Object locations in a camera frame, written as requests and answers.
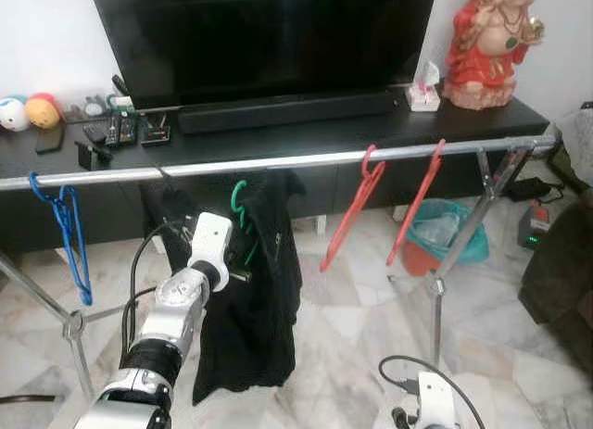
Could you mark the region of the black shirt green print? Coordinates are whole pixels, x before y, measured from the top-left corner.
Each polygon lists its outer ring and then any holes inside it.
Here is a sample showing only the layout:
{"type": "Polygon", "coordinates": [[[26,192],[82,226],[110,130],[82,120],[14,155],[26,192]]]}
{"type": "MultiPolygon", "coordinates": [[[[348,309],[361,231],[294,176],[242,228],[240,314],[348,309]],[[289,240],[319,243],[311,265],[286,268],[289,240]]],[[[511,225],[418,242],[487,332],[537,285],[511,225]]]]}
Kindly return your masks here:
{"type": "Polygon", "coordinates": [[[284,385],[296,365],[294,323],[302,286],[288,212],[289,197],[304,195],[291,170],[246,180],[240,201],[259,227],[261,247],[249,284],[231,281],[205,308],[192,403],[225,388],[284,385]]]}

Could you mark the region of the green plastic hanger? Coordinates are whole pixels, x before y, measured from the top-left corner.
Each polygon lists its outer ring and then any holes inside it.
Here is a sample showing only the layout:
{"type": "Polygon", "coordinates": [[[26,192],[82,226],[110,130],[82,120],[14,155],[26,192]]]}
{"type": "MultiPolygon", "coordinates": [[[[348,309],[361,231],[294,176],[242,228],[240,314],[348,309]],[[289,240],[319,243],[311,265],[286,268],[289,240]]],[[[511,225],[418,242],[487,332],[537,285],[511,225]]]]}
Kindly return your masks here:
{"type": "Polygon", "coordinates": [[[230,208],[232,208],[233,238],[232,255],[230,262],[234,268],[248,269],[253,264],[253,259],[261,247],[261,235],[259,227],[256,226],[253,218],[248,213],[248,208],[240,201],[240,195],[248,186],[246,180],[237,181],[230,196],[230,208]]]}

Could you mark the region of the silver metal clothes rack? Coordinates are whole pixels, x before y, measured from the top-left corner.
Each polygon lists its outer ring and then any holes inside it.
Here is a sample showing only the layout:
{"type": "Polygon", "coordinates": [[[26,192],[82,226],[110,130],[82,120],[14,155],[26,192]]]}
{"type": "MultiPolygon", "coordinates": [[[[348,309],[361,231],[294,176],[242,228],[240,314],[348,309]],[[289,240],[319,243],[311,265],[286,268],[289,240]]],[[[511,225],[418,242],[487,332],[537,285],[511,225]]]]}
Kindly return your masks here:
{"type": "MultiPolygon", "coordinates": [[[[447,144],[442,150],[445,155],[474,153],[480,166],[484,192],[479,196],[477,205],[472,208],[469,219],[463,223],[456,238],[456,245],[450,249],[448,256],[441,264],[439,270],[433,271],[431,278],[434,286],[434,313],[433,328],[434,343],[432,353],[434,364],[439,365],[442,297],[445,293],[444,278],[450,269],[456,267],[456,260],[461,255],[463,246],[482,225],[483,218],[491,208],[493,201],[505,191],[505,184],[515,179],[515,174],[524,165],[525,160],[533,154],[534,150],[551,150],[559,144],[559,138],[550,133],[543,135],[487,138],[487,140],[453,142],[447,144]]],[[[407,159],[431,157],[436,145],[408,145],[395,146],[395,148],[376,149],[370,159],[407,159]]],[[[345,165],[345,163],[360,162],[364,151],[337,151],[337,153],[323,153],[305,155],[304,157],[274,157],[254,159],[229,159],[229,161],[196,163],[195,165],[177,165],[169,167],[143,167],[123,168],[123,170],[94,170],[81,171],[81,173],[60,173],[46,176],[37,176],[41,186],[84,186],[95,183],[121,183],[121,181],[144,181],[164,178],[164,176],[177,176],[177,178],[191,178],[191,176],[246,173],[255,170],[283,170],[284,168],[306,168],[330,165],[345,165]]],[[[31,189],[27,183],[27,176],[9,176],[0,178],[0,192],[13,191],[13,189],[31,189]]],[[[13,284],[22,286],[22,289],[37,299],[39,305],[50,311],[62,323],[62,336],[70,346],[73,360],[80,383],[80,395],[92,398],[95,395],[92,375],[89,373],[88,361],[82,343],[82,334],[87,322],[106,318],[107,315],[118,313],[119,308],[110,308],[94,313],[83,314],[79,310],[67,310],[50,297],[43,288],[36,284],[26,273],[22,272],[13,263],[8,255],[0,252],[0,272],[3,272],[13,284]]]]}

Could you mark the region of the black soundbar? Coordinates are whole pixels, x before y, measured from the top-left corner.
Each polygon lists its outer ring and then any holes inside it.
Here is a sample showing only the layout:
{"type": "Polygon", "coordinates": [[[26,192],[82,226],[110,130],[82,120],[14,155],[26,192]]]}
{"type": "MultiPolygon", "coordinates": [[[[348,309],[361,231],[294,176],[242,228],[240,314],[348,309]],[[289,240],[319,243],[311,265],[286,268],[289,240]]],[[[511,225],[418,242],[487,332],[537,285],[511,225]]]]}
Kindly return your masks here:
{"type": "Polygon", "coordinates": [[[397,95],[388,90],[279,95],[181,107],[177,123],[185,133],[223,132],[386,114],[395,107],[397,95]]]}

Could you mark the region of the black phone stand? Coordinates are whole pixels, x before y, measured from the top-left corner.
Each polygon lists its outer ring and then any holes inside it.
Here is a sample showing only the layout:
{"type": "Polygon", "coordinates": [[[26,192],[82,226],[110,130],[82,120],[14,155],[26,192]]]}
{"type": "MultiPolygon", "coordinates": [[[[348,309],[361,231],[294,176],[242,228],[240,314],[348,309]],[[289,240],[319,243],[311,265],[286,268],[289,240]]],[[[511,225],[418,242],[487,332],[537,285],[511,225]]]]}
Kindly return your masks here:
{"type": "Polygon", "coordinates": [[[90,142],[73,142],[77,149],[78,166],[84,170],[105,170],[109,167],[113,153],[105,145],[90,142]]]}

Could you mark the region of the green white mug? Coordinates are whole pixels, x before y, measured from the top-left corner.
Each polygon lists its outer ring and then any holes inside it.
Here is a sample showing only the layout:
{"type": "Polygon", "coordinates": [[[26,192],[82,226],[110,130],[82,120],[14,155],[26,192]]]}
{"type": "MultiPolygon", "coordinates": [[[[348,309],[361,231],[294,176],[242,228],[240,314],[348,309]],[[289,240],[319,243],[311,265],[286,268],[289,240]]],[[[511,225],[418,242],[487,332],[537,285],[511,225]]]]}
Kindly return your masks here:
{"type": "Polygon", "coordinates": [[[113,94],[107,95],[107,106],[114,108],[114,110],[124,112],[134,112],[135,106],[132,101],[130,89],[126,82],[119,74],[111,76],[111,84],[113,84],[113,94]]]}

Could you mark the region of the small grey figurine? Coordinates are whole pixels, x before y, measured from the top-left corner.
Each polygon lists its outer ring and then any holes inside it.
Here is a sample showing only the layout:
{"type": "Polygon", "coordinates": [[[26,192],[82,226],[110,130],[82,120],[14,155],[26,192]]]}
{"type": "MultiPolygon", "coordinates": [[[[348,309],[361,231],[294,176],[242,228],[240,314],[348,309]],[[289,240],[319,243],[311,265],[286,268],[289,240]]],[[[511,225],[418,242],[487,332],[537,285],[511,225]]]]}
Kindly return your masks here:
{"type": "Polygon", "coordinates": [[[105,100],[100,95],[85,97],[83,112],[89,119],[100,119],[100,117],[106,116],[107,106],[105,100]]]}

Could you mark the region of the black flat television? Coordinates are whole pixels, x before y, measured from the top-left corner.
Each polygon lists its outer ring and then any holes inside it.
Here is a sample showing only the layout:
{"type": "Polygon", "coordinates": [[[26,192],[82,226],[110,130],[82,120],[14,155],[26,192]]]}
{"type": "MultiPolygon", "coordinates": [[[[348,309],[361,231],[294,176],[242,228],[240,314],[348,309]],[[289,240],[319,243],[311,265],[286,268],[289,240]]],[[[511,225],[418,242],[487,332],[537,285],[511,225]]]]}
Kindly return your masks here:
{"type": "Polygon", "coordinates": [[[409,82],[434,0],[93,0],[138,107],[409,82]]]}

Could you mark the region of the grey cloth covered side table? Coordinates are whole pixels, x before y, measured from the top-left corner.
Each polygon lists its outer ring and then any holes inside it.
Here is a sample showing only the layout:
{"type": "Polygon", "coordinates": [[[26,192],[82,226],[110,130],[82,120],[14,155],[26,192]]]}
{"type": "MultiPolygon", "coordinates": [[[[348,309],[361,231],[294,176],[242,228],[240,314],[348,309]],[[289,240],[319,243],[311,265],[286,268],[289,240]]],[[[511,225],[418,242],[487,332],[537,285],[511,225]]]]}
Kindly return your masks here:
{"type": "Polygon", "coordinates": [[[569,112],[559,120],[558,129],[574,175],[581,183],[590,186],[593,173],[592,108],[577,108],[569,112]]]}

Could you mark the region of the yellow red round plush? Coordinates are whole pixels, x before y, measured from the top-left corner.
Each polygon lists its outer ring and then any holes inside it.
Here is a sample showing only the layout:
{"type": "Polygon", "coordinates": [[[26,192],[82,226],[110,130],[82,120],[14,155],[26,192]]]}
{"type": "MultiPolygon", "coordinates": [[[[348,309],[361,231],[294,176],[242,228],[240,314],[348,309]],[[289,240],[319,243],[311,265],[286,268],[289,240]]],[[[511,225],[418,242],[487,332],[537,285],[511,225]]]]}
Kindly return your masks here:
{"type": "Polygon", "coordinates": [[[27,120],[34,127],[50,129],[62,123],[62,112],[57,106],[54,95],[48,92],[35,92],[24,102],[27,120]]]}

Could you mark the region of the pink white tissue box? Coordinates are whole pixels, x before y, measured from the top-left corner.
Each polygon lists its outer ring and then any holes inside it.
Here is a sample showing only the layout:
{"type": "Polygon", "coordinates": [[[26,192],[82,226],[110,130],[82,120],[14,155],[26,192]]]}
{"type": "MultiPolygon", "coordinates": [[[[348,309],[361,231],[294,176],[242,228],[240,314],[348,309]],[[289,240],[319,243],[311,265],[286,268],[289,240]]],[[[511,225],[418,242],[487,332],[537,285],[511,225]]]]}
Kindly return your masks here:
{"type": "Polygon", "coordinates": [[[436,112],[441,104],[437,85],[441,72],[432,61],[424,61],[415,74],[414,81],[406,89],[406,98],[412,112],[436,112]]]}

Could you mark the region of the black red floor device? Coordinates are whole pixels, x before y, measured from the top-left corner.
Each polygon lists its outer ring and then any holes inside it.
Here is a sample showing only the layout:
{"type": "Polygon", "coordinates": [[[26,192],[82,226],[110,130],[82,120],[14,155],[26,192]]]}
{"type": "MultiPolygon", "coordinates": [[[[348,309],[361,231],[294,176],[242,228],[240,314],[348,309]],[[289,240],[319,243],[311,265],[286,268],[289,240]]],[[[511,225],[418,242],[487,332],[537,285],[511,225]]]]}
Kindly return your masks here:
{"type": "Polygon", "coordinates": [[[539,240],[550,229],[551,220],[546,206],[533,200],[518,222],[518,244],[525,248],[535,248],[539,240]]]}

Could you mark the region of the white blue round plush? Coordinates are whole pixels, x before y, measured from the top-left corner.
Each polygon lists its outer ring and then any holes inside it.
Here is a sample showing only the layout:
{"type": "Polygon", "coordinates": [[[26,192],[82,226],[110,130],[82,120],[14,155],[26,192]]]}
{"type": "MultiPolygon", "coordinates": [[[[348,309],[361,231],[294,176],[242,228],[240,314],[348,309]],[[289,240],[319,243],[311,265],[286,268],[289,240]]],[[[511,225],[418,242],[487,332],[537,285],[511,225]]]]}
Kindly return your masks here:
{"type": "Polygon", "coordinates": [[[22,132],[31,127],[24,97],[0,98],[0,127],[9,132],[22,132]]]}

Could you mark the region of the black power adapter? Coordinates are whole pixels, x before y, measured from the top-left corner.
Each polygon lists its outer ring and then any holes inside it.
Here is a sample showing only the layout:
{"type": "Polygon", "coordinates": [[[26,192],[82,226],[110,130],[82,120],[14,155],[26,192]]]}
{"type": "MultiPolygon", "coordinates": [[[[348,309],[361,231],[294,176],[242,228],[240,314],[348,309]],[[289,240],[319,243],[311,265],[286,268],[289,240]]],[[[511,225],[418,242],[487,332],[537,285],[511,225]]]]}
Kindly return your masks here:
{"type": "Polygon", "coordinates": [[[537,176],[533,176],[533,178],[521,179],[509,183],[507,188],[505,188],[505,196],[512,201],[516,201],[516,203],[520,203],[520,201],[545,197],[551,191],[552,186],[550,183],[546,183],[546,181],[537,178],[537,176]]]}

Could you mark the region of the red gold Buddha statue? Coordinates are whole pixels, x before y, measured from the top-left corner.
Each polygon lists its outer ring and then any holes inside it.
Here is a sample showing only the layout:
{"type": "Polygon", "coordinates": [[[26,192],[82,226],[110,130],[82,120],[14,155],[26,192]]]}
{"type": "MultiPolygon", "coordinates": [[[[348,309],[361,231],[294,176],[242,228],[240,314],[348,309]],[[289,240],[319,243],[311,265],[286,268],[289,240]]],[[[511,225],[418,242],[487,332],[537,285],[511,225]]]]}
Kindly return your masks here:
{"type": "Polygon", "coordinates": [[[467,0],[453,19],[442,95],[453,106],[483,110],[510,103],[515,68],[545,39],[535,0],[467,0]]]}

